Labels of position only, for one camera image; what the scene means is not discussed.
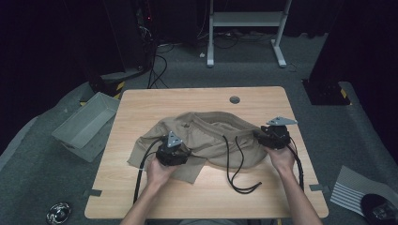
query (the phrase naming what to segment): crumpled fabric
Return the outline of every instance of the crumpled fabric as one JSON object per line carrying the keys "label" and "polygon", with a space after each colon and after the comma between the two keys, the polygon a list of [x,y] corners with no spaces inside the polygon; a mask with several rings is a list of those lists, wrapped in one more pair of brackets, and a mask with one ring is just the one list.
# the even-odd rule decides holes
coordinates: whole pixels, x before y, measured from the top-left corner
{"label": "crumpled fabric", "polygon": [[[242,168],[251,168],[260,162],[267,153],[254,138],[255,129],[259,127],[229,112],[185,112],[177,117],[160,120],[141,136],[132,149],[128,163],[139,168],[148,147],[173,131],[191,149],[191,155],[172,177],[193,184],[207,160],[214,165],[226,167],[227,147],[224,137],[229,144],[230,168],[238,168],[241,163],[239,147],[244,155]],[[161,142],[157,142],[150,152],[156,152],[160,145]]]}

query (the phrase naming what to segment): forearm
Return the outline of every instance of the forearm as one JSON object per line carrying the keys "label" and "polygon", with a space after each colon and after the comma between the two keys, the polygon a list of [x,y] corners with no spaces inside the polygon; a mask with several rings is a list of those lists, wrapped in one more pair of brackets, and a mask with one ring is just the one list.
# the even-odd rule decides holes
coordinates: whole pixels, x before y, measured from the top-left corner
{"label": "forearm", "polygon": [[299,186],[291,171],[280,172],[283,188],[290,207],[290,213],[295,225],[322,224],[313,205]]}
{"label": "forearm", "polygon": [[138,198],[137,202],[132,206],[126,216],[123,218],[121,225],[143,225],[152,203],[156,201],[159,187],[146,186]]}

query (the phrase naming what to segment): wooden tabletop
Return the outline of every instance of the wooden tabletop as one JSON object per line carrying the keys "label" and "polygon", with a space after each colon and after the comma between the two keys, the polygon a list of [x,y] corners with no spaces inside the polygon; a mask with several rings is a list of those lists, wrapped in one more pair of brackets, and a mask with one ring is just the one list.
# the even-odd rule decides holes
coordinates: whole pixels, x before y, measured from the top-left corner
{"label": "wooden tabletop", "polygon": [[[230,97],[239,97],[233,104]],[[265,125],[282,116],[295,119],[289,100],[281,87],[227,87],[151,89],[125,91],[103,153],[93,189],[101,195],[90,196],[85,208],[88,218],[123,218],[132,206],[138,169],[127,160],[135,141],[168,116],[185,112],[230,112],[254,124]],[[321,218],[329,210],[317,185],[298,125],[289,125],[290,136],[298,148],[304,171],[305,193]],[[145,186],[143,173],[141,189]],[[269,157],[235,179],[237,187],[263,184],[253,193],[242,195],[228,184],[223,167],[207,163],[194,184],[171,179],[148,218],[289,218],[289,209],[279,175]]]}

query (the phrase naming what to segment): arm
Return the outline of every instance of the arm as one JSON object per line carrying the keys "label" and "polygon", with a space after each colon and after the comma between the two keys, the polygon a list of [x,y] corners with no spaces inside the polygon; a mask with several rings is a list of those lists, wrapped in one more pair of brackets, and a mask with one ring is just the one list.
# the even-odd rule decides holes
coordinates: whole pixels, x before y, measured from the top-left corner
{"label": "arm", "polygon": [[271,157],[272,165],[281,177],[294,223],[296,225],[322,224],[313,205],[308,200],[304,191],[302,191],[293,173],[295,160],[290,150],[286,147],[280,150],[272,150],[265,147],[265,150]]}
{"label": "arm", "polygon": [[165,167],[154,157],[147,168],[146,187],[120,224],[143,225],[161,189],[166,185],[170,175],[177,168],[177,166]]}

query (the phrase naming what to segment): gray box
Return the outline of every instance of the gray box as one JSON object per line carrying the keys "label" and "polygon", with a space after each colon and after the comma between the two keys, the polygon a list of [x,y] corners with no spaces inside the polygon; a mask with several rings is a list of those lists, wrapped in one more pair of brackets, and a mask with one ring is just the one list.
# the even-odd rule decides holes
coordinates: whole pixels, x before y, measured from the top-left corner
{"label": "gray box", "polygon": [[92,162],[105,148],[120,100],[98,92],[53,132],[70,152]]}

